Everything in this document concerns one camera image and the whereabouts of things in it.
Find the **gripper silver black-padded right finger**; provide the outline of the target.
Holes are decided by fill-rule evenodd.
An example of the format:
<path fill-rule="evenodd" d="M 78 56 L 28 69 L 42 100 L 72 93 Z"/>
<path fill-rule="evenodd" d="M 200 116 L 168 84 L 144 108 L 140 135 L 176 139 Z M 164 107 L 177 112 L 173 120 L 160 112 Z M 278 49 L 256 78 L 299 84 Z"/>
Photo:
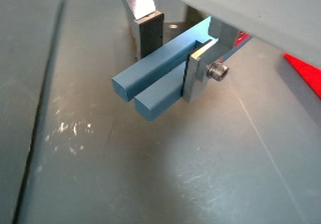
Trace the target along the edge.
<path fill-rule="evenodd" d="M 208 35 L 209 39 L 188 55 L 181 90 L 187 102 L 197 99 L 208 80 L 220 82 L 226 78 L 230 68 L 224 62 L 251 39 L 247 33 L 213 18 Z"/>

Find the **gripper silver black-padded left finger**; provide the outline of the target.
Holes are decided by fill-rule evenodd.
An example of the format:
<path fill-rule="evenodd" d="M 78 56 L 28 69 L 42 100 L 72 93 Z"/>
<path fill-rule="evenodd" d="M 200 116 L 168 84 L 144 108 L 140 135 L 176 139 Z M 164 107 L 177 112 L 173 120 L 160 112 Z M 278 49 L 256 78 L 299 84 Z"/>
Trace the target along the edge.
<path fill-rule="evenodd" d="M 136 58 L 141 59 L 163 45 L 164 14 L 155 8 L 153 0 L 121 0 L 128 13 Z"/>

